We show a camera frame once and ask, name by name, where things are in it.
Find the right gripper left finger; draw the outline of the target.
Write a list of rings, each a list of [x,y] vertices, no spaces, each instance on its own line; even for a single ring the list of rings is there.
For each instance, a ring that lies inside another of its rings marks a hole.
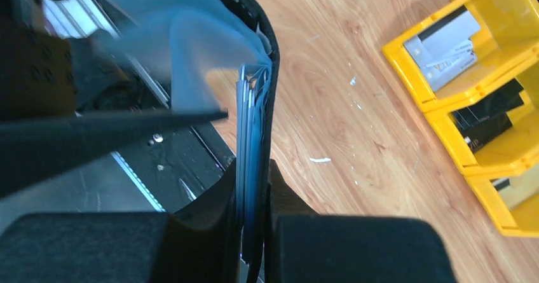
[[[175,213],[34,213],[1,236],[2,282],[236,282],[236,165]]]

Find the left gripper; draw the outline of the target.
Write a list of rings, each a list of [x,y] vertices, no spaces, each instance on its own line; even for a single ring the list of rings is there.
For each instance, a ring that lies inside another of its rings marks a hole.
[[[10,121],[1,124],[2,197],[153,134],[228,117],[219,109],[73,116],[126,102],[131,79],[97,55],[93,36],[49,35],[42,5],[1,0],[1,121]]]

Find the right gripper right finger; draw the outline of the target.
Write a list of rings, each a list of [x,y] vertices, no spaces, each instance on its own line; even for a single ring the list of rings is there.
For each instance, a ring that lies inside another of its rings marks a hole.
[[[275,161],[267,192],[266,282],[455,282],[444,243],[409,217],[323,215]]]

